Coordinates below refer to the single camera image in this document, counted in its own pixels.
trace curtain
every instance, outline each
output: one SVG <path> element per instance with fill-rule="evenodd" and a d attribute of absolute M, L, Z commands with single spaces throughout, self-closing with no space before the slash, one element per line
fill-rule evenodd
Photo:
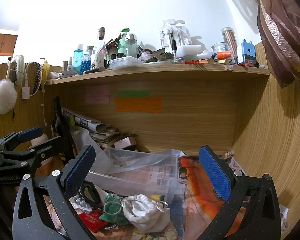
<path fill-rule="evenodd" d="M 283 88 L 300 77 L 300 8 L 294 0 L 260 0 L 258 29 L 271 66 Z"/>

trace white cloth bag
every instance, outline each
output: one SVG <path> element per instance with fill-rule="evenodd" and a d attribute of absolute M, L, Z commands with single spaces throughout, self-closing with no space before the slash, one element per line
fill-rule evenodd
<path fill-rule="evenodd" d="M 145 195 L 134 195 L 122 200 L 125 217 L 140 232 L 161 232 L 170 223 L 168 204 L 148 198 Z"/>

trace sticky note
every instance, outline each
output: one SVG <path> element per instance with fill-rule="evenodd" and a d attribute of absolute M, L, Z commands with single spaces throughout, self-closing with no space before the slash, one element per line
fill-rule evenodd
<path fill-rule="evenodd" d="M 109 103 L 109 85 L 86 86 L 86 104 Z"/>
<path fill-rule="evenodd" d="M 147 90 L 122 90 L 118 91 L 119 98 L 149 98 L 150 91 Z"/>
<path fill-rule="evenodd" d="M 115 98 L 117 112 L 162 113 L 162 98 Z"/>

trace transparent storage box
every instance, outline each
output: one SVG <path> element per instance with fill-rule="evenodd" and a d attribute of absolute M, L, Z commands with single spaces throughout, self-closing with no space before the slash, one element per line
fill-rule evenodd
<path fill-rule="evenodd" d="M 164 195 L 164 200 L 169 204 L 172 203 L 178 189 L 177 156 L 133 152 L 111 147 L 108 147 L 105 153 L 114 164 L 126 168 L 126 171 L 104 175 L 98 173 L 92 166 L 86 178 L 88 181 L 121 196 Z"/>
<path fill-rule="evenodd" d="M 143 61 L 138 60 L 137 58 L 131 56 L 112 59 L 109 62 L 110 69 L 119 69 L 125 67 L 140 67 L 142 65 L 143 65 Z"/>

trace white fluffy pom-pom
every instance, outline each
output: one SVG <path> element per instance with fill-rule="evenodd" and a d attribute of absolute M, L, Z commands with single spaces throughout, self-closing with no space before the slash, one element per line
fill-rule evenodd
<path fill-rule="evenodd" d="M 18 93 L 10 80 L 0 81 L 0 114 L 6 114 L 14 108 Z"/>

